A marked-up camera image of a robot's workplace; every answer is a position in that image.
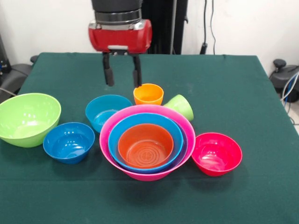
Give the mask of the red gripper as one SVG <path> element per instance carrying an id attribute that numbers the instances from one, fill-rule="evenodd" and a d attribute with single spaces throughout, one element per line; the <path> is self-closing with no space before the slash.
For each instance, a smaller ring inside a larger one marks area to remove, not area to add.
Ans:
<path id="1" fill-rule="evenodd" d="M 152 25 L 150 20 L 142 19 L 135 24 L 108 26 L 96 22 L 89 23 L 88 34 L 91 45 L 103 53 L 103 69 L 108 86 L 114 85 L 113 71 L 109 64 L 109 52 L 126 51 L 128 53 L 145 53 L 151 45 Z M 134 86 L 142 85 L 141 62 L 139 55 L 133 55 Z"/>

